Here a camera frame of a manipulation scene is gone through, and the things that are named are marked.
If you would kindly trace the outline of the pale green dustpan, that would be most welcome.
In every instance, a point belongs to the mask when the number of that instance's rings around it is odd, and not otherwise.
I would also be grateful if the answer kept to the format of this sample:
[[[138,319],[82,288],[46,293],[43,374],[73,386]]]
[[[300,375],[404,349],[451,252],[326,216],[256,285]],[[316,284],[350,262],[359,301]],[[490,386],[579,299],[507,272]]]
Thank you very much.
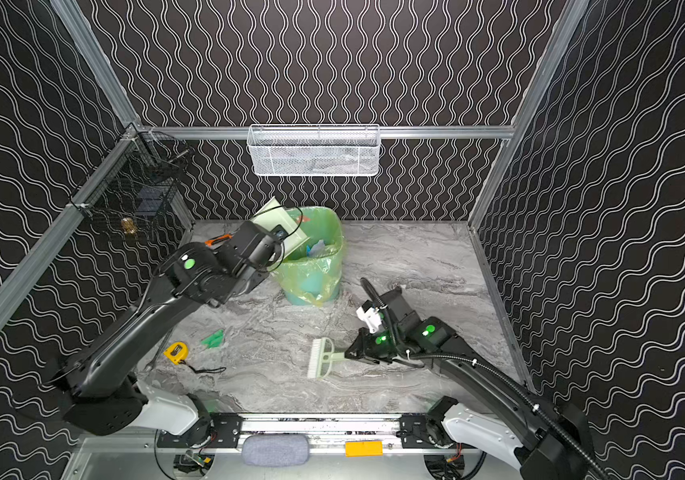
[[[268,231],[281,227],[286,232],[286,236],[282,238],[282,253],[286,258],[308,242],[308,234],[302,230],[302,218],[304,214],[300,212],[300,208],[286,208],[272,197],[250,221]]]

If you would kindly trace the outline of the pale green brush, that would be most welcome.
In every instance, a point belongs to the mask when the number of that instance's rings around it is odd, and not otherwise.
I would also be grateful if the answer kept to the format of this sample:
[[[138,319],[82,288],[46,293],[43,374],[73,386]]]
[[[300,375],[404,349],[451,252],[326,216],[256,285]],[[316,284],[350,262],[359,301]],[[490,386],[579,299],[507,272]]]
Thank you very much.
[[[343,352],[336,351],[334,342],[330,338],[316,338],[312,341],[310,361],[308,361],[308,379],[322,379],[332,373],[334,364],[345,360]]]

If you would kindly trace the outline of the green bin with bag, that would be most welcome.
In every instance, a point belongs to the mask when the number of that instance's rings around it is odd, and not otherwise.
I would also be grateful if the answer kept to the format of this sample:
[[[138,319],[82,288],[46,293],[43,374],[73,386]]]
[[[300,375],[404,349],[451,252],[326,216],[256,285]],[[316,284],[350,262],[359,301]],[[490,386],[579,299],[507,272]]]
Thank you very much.
[[[302,230],[308,234],[304,247],[286,257],[278,270],[270,274],[294,305],[322,306],[338,296],[346,241],[342,222],[334,210],[320,206],[302,207]],[[326,255],[308,258],[306,247],[323,239]]]

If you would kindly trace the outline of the purple paper scrap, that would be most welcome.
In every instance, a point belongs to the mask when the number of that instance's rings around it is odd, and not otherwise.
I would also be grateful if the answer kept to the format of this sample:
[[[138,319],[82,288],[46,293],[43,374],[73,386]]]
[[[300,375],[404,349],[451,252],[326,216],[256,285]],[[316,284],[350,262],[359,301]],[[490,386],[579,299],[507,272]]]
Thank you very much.
[[[306,247],[306,256],[308,258],[320,258],[326,255],[326,242],[323,239],[318,240],[316,244]]]

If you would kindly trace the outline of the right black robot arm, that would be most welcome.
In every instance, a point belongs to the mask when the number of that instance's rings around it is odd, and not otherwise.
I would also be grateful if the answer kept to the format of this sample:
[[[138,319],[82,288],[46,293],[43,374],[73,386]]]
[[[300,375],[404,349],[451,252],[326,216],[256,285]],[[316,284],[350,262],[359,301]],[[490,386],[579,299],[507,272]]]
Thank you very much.
[[[484,359],[447,323],[434,316],[420,318],[400,288],[378,293],[366,278],[360,285],[367,299],[356,313],[364,326],[345,358],[430,370],[490,411],[480,414],[442,397],[425,416],[430,444],[475,447],[524,479],[606,478],[582,410],[571,404],[558,407],[533,393]]]

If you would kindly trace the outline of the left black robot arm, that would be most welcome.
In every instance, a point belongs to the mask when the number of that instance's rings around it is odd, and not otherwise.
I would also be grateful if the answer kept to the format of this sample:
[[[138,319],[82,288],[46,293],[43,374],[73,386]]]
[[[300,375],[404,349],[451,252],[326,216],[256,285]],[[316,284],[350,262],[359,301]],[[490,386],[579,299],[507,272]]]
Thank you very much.
[[[62,394],[62,420],[95,436],[136,427],[166,432],[188,446],[206,443],[212,422],[206,406],[192,394],[146,384],[134,369],[200,306],[222,305],[260,285],[288,254],[286,242],[298,229],[294,222],[266,229],[246,221],[214,247],[190,242],[174,251],[136,305],[84,350],[48,364],[54,374],[48,383]]]

